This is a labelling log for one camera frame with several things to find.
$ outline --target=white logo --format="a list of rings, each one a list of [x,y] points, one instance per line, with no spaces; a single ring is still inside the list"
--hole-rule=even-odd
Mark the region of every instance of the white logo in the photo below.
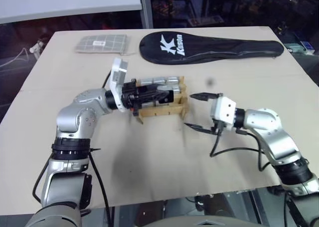
[[[175,41],[174,38],[170,41],[167,42],[164,38],[163,35],[161,35],[160,43],[163,44],[164,46],[160,46],[162,51],[167,51],[168,53],[172,53],[175,55],[176,51],[179,55],[185,56],[184,52],[184,45],[183,45],[183,36],[181,34],[177,34],[177,48],[176,50],[171,49],[172,47],[175,47]]]

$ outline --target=white table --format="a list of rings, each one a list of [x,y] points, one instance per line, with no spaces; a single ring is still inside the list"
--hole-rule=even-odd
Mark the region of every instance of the white table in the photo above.
[[[0,0],[0,23],[141,9],[141,0]]]
[[[175,29],[192,34],[278,40],[268,27]],[[158,65],[139,55],[139,42],[156,30],[93,30],[56,32],[25,81],[0,125],[0,215],[33,213],[40,208],[32,187],[51,152],[58,111],[76,94],[98,88],[117,54],[80,54],[76,43],[86,35],[127,34],[129,62],[126,80],[184,75],[188,94],[223,92],[239,108],[271,108],[294,138],[310,169],[319,176],[319,90],[287,50],[277,58],[221,60],[193,65]],[[208,86],[208,79],[213,85]],[[210,104],[189,100],[185,122],[211,126]],[[126,205],[251,189],[279,184],[275,171],[257,169],[257,154],[234,151],[209,157],[214,136],[183,125],[178,116],[146,118],[138,123],[130,112],[100,119],[92,140],[98,169],[110,205]],[[248,136],[224,133],[218,150],[257,148]],[[100,187],[92,168],[91,207],[102,207]]]

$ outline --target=wooden table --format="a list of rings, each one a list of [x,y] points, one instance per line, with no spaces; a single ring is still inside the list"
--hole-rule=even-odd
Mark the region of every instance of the wooden table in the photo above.
[[[278,40],[268,27],[175,29],[191,34],[255,40]],[[118,54],[76,53],[86,35],[127,34],[126,80],[185,76],[188,94],[223,92],[239,108],[271,108],[294,138],[310,169],[319,176],[319,92],[287,50],[277,58],[221,60],[193,65],[158,65],[139,54],[139,42],[156,30],[56,32],[25,81],[0,125],[0,215],[33,213],[40,208],[33,184],[51,152],[55,119],[80,92],[99,88]],[[210,103],[189,99],[185,122],[210,127]],[[279,184],[275,171],[257,169],[255,152],[234,151],[215,158],[209,152],[215,136],[191,130],[178,116],[145,118],[114,111],[100,119],[92,139],[98,169],[110,205],[127,205],[185,196],[251,189]],[[224,132],[218,150],[257,148],[248,136]],[[90,207],[104,205],[93,174]]]

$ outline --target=white cable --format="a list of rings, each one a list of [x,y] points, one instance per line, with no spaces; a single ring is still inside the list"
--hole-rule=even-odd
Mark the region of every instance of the white cable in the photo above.
[[[27,60],[23,59],[23,58],[18,58],[23,53],[23,51],[25,51]],[[12,63],[12,62],[14,62],[16,60],[29,61],[29,55],[28,55],[28,52],[26,51],[25,48],[22,48],[21,52],[14,59],[12,59],[11,61],[8,61],[8,62],[0,65],[0,67],[4,67],[4,66],[6,66],[6,65],[8,65],[8,64],[10,64],[10,63]]]

